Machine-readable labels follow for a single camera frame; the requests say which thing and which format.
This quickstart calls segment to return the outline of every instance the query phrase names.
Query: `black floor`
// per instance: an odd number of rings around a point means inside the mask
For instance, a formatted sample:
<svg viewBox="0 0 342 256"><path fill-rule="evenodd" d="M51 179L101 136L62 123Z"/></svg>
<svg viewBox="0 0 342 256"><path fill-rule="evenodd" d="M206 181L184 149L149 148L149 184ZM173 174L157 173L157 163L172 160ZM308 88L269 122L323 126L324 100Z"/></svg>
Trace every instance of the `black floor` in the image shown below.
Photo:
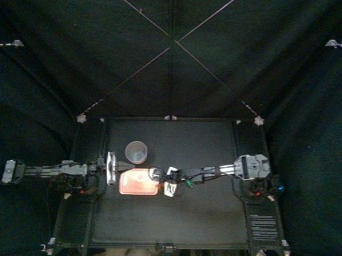
<svg viewBox="0 0 342 256"><path fill-rule="evenodd" d="M234 160L229 122L110 121L106 149L116 152L118 161L126 161L124 148L133 140L148 147L141 167L197 168ZM245 245L242 205L228 177L192 189L180 187L174 198L161 192L157 196L126 196L117 190L117 186L108 187L100 198L93 243L173 243L197 248Z"/></svg>

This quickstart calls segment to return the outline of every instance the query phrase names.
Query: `black fabric wall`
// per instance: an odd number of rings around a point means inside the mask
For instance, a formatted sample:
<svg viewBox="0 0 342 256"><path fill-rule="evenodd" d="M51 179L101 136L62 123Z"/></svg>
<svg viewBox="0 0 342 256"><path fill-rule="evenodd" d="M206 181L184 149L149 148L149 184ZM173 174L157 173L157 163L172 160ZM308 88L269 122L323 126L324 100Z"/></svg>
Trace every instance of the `black fabric wall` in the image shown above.
<svg viewBox="0 0 342 256"><path fill-rule="evenodd" d="M168 33L170 2L178 40L228 1L132 0ZM76 115L170 47L88 114L249 118L245 100L265 118L293 251L340 254L342 49L323 47L342 41L340 9L340 0L236 0L181 41L224 87L124 1L1 1L0 41L25 48L0 48L0 170L10 158L66 158ZM45 185L0 188L0 254L47 236Z"/></svg>
<svg viewBox="0 0 342 256"><path fill-rule="evenodd" d="M2 17L0 24L1 43L11 42L17 37ZM74 121L51 82L29 52L0 48L0 175L7 159L50 165L67 158ZM57 200L45 181L0 186L0 255L37 255Z"/></svg>
<svg viewBox="0 0 342 256"><path fill-rule="evenodd" d="M340 255L342 51L307 62L268 116L273 170L285 184L280 201L295 255Z"/></svg>

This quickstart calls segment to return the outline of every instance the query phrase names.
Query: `black table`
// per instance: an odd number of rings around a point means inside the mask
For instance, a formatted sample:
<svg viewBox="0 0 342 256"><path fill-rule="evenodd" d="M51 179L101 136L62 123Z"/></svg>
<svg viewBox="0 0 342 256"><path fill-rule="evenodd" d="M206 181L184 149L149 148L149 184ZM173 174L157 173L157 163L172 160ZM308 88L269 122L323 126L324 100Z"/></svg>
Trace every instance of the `black table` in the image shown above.
<svg viewBox="0 0 342 256"><path fill-rule="evenodd" d="M128 162L124 148L134 140L148 147L146 161L137 166L141 168L200 168L232 164L242 154L267 155L263 131L252 121L108 119L106 125L98 120L81 125L73 160L93 160L98 151L108 150L116 153L118 161ZM173 198L162 193L156 196L121 195L117 185L106 187L98 200L73 197L61 207L59 247L80 247L82 251L84 247L156 245L186 249L249 249L251 252L261 247L276 250L281 240L276 203L272 206L265 202L256 209L233 193L233 183L236 181L226 176L194 185L192 189L180 186ZM276 241L251 241L248 216L261 215L260 209L265 209L267 216L276 220Z"/></svg>

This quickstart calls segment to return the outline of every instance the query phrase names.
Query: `metal rod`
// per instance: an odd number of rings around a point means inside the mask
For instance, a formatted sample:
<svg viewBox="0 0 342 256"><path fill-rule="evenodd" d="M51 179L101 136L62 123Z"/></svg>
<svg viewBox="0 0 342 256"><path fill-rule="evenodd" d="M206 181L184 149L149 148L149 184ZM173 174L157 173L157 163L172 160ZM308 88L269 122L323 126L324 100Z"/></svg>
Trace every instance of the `metal rod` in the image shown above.
<svg viewBox="0 0 342 256"><path fill-rule="evenodd" d="M185 49L185 47L178 43L178 41L174 41L174 43L178 45L178 47L184 50L184 52L192 57L192 59L197 62L197 64L205 69L205 71L210 74L210 76L216 79L216 81L222 85L222 87L230 92L233 97L240 101L240 103L244 105L244 107L249 110L249 112L259 116L259 114L253 111L253 109L249 107L249 105L244 102L241 98L238 98L234 94L234 92L230 90L229 86L217 78L217 76L212 73L212 71L208 69L208 67L200 62L200 60L190 54L190 52Z"/></svg>
<svg viewBox="0 0 342 256"><path fill-rule="evenodd" d="M102 96L102 98L98 99L98 100L82 111L81 115L85 114L86 112L89 112L89 111L108 98L108 96L118 89L118 87L120 87L121 85L124 85L124 84L136 76L136 74L140 73L140 71L144 70L144 68L145 68L146 66L149 66L149 65L154 62L154 60L160 58L160 56L162 56L162 54L164 54L168 50L169 50L169 48L164 49L164 50L156 55L156 57L153 57L153 59L149 60L149 61L144 64L144 66L142 66L140 69L137 69L137 70L133 72L133 74L132 74L121 83L118 83L118 85Z"/></svg>
<svg viewBox="0 0 342 256"><path fill-rule="evenodd" d="M141 10L138 10L126 0L124 0L124 2L132 7L132 9L149 21L150 24L153 24L153 26L166 35L168 33L160 28L160 26L157 26L157 24L142 14Z"/></svg>
<svg viewBox="0 0 342 256"><path fill-rule="evenodd" d="M177 40L177 42L180 42L189 34L192 34L192 32L193 32L198 27L201 27L202 24L206 23L206 21L210 20L210 19L218 14L218 12L220 12L228 5L232 4L233 1L234 1L234 0L228 1L228 2L221 6L221 8L218 8L218 10L217 10L213 14L210 14L209 17L208 17L202 22L200 22L198 25Z"/></svg>

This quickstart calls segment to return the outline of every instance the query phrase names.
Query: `black curtain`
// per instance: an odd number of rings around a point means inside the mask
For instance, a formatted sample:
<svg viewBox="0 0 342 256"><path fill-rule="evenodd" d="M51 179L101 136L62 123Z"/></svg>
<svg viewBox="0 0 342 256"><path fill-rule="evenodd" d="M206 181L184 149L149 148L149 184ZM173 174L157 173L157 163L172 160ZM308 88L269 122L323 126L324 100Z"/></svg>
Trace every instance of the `black curtain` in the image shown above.
<svg viewBox="0 0 342 256"><path fill-rule="evenodd" d="M296 255L340 255L342 49L309 59L269 110L267 140L285 193L284 232Z"/></svg>
<svg viewBox="0 0 342 256"><path fill-rule="evenodd" d="M0 17L0 41L18 36ZM0 176L7 159L27 165L67 159L74 121L34 56L0 48ZM0 255L38 255L49 239L58 197L45 181L0 186Z"/></svg>

